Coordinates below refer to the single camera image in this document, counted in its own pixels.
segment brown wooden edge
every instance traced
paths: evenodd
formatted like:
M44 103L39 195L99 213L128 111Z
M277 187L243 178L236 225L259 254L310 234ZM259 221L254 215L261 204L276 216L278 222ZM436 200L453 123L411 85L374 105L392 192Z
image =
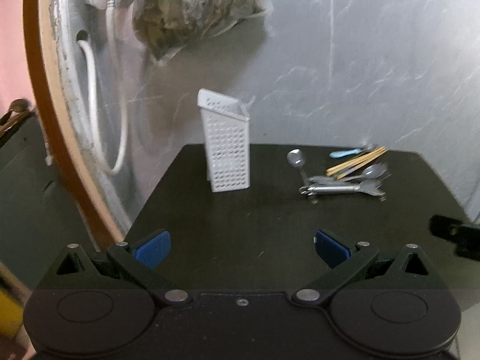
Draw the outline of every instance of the brown wooden edge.
M116 240L92 203L92 200L75 169L74 162L72 161L65 144L62 130L50 97L50 90L42 57L38 2L39 0L23 0L25 51L35 100L37 101L38 111L46 138L49 142L49 147L61 170L66 187L78 201L98 246L101 249L105 249Z

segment chopsticks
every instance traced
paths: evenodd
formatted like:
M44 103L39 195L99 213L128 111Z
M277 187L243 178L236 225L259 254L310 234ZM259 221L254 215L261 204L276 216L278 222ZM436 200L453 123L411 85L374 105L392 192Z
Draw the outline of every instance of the chopsticks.
M333 166L332 168L328 168L326 171L327 176L332 176L335 173L338 173L344 169L355 167L355 170L360 169L361 167L365 166L369 162L373 161L374 159L380 157L382 154L387 152L387 149L385 147L379 147L378 149L375 149L371 153L367 153L364 155L361 155L359 157L356 157L354 159L351 159L349 161L345 161L341 163L340 165ZM346 174L341 174L337 179L341 179L346 176Z

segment plastic wrap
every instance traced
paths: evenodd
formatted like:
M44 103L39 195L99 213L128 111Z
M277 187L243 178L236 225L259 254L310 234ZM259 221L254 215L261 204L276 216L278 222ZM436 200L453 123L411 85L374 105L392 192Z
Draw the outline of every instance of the plastic wrap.
M135 35L157 59L268 10L267 0L135 0L134 4Z

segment wooden frame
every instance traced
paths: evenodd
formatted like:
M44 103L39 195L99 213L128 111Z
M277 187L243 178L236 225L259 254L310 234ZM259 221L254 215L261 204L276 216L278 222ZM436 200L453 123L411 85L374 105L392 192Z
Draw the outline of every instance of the wooden frame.
M71 125L57 59L50 0L23 0L23 31L30 80L52 155L101 249L123 240L82 157Z

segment white cable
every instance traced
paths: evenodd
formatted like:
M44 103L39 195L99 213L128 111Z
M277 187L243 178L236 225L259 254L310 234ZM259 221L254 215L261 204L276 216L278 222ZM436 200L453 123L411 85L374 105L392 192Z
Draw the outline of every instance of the white cable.
M87 63L88 76L88 112L90 115L90 129L92 131L92 141L94 155L100 168L109 176L116 175L123 166L125 154L127 151L127 135L128 135L128 108L123 90L122 69L120 65L119 55L117 53L117 45L115 42L115 0L107 0L106 8L106 33L109 42L109 51L112 65L115 70L117 82L118 102L120 103L120 144L118 147L118 156L115 165L110 168L102 149L102 140L100 138L100 129L98 127L98 102L97 102L97 72L95 69L95 57L90 42L86 40L78 40L77 43L85 53Z

